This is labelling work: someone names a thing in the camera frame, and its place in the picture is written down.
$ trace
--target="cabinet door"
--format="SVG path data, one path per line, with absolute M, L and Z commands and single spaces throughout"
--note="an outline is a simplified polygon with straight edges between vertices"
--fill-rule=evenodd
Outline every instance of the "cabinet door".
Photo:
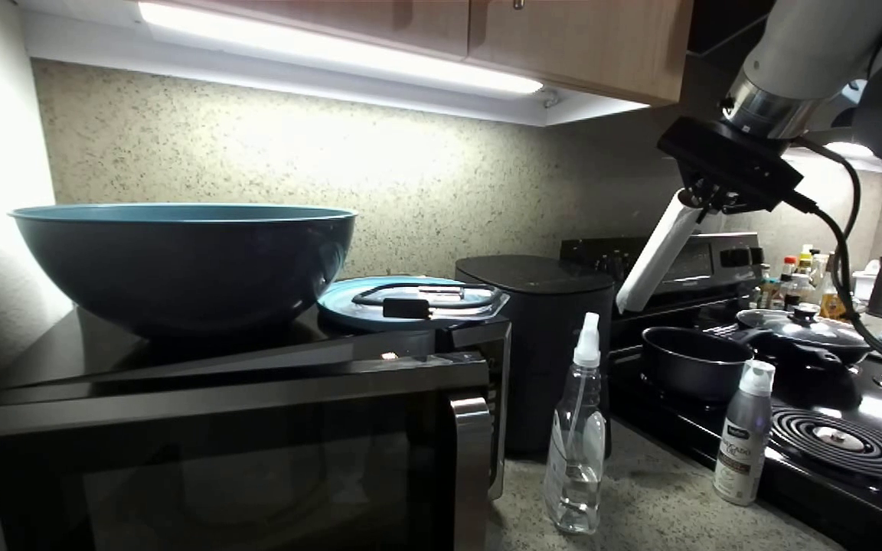
M 463 59 L 468 46 L 468 0 L 195 0 L 195 6 L 200 3 L 452 59 Z
M 471 0 L 468 59 L 545 84 L 679 98 L 693 0 Z

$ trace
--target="black microwave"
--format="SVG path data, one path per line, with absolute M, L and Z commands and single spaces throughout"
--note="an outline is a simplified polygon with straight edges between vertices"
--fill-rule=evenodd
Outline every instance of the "black microwave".
M 0 551 L 485 549 L 503 470 L 485 350 L 505 334 L 338 336 L 0 388 Z

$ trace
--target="bowl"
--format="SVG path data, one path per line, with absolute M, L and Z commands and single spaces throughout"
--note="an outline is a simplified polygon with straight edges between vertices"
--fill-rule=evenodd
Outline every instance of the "bowl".
M 11 211 L 45 275 L 82 309 L 147 341 L 267 341 L 346 259 L 339 207 L 107 201 Z

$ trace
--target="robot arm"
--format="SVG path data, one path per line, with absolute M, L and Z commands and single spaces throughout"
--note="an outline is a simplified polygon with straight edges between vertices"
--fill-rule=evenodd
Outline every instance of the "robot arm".
M 882 0 L 774 3 L 762 40 L 730 91 L 724 118 L 676 118 L 659 141 L 659 151 L 679 163 L 684 189 L 674 193 L 620 288 L 620 311 L 649 302 L 706 211 L 771 211 L 779 201 L 798 207 L 793 186 L 802 173 L 782 159 L 783 145 L 804 135 L 812 107 L 835 96 L 871 59 L 882 59 L 878 46 Z M 861 118 L 873 112 L 882 112 L 878 85 L 868 85 L 858 107 Z

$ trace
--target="pot lid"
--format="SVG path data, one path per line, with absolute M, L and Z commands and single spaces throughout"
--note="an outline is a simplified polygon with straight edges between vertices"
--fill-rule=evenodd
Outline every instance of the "pot lid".
M 782 341 L 797 341 L 821 350 L 871 350 L 868 341 L 844 322 L 835 318 L 816 318 L 816 311 L 783 311 L 783 309 L 743 309 L 737 311 L 742 325 L 754 322 L 754 311 L 760 315 L 760 327 L 771 331 Z
M 436 275 L 371 275 L 329 284 L 320 322 L 344 331 L 402 331 L 497 318 L 505 294 Z

